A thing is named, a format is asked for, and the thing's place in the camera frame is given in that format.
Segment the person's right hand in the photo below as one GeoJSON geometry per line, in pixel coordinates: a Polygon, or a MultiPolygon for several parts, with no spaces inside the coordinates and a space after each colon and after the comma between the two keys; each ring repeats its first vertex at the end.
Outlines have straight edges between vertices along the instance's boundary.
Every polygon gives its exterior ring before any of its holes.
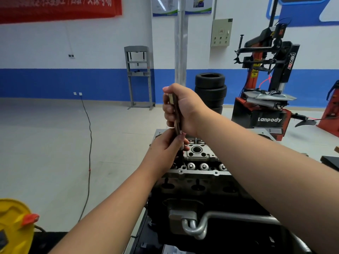
{"type": "Polygon", "coordinates": [[[210,109],[193,90],[182,85],[174,83],[164,87],[163,91],[164,104],[162,109],[165,112],[167,125],[169,127],[174,127],[174,109],[173,106],[169,104],[168,94],[175,93],[178,96],[179,108],[182,114],[182,131],[190,136],[199,137],[197,119],[200,118],[201,115],[210,112],[210,109]]]}

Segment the white wall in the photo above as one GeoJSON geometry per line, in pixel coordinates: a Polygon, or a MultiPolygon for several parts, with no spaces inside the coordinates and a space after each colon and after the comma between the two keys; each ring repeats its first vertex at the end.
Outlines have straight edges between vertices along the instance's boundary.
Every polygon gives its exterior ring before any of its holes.
{"type": "Polygon", "coordinates": [[[122,8],[111,19],[0,25],[0,68],[126,68],[124,46],[152,52],[150,0],[122,0],[122,8]]]}
{"type": "MultiPolygon", "coordinates": [[[[234,50],[240,35],[244,42],[268,27],[269,0],[218,0],[216,19],[233,18],[230,46],[210,48],[212,14],[190,15],[188,32],[188,69],[239,69],[234,50]]],[[[153,17],[155,68],[174,68],[174,17],[153,17]]],[[[339,27],[288,27],[284,40],[300,44],[295,69],[339,69],[337,39],[339,27]]]]}

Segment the hand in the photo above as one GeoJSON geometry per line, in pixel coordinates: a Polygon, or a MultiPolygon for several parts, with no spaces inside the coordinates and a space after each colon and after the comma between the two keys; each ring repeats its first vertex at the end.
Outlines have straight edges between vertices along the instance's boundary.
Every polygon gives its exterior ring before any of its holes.
{"type": "Polygon", "coordinates": [[[189,143],[185,134],[178,135],[172,141],[174,135],[174,129],[170,128],[155,138],[139,166],[140,169],[150,172],[154,180],[162,177],[171,168],[182,144],[189,143]]]}
{"type": "Polygon", "coordinates": [[[181,129],[190,136],[199,137],[196,119],[201,114],[206,114],[211,110],[205,105],[201,98],[191,89],[179,84],[172,84],[163,88],[164,104],[162,106],[165,112],[167,125],[174,127],[175,115],[173,106],[169,104],[169,93],[175,93],[179,99],[179,108],[182,114],[181,129]]]}

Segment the floor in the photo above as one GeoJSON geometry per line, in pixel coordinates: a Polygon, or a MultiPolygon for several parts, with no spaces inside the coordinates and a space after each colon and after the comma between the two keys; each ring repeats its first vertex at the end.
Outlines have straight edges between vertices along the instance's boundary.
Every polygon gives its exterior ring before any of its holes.
{"type": "MultiPolygon", "coordinates": [[[[155,130],[166,128],[166,121],[161,108],[84,103],[93,132],[87,214],[138,167],[155,130]]],[[[223,115],[231,118],[232,109],[224,109],[223,115]]],[[[5,98],[0,99],[0,117],[0,198],[25,202],[47,231],[70,230],[87,196],[90,132],[81,101],[5,98]]],[[[283,145],[316,160],[339,156],[333,150],[337,137],[314,126],[295,128],[298,122],[290,122],[283,145]]]]}

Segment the forearm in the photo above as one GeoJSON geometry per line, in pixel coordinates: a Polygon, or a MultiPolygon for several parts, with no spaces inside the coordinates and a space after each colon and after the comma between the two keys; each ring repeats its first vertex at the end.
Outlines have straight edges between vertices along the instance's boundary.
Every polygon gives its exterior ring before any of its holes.
{"type": "Polygon", "coordinates": [[[84,217],[51,253],[121,254],[156,180],[146,171],[139,167],[84,217]]]}
{"type": "Polygon", "coordinates": [[[199,135],[235,179],[320,253],[339,253],[339,173],[209,112],[199,135]]]}

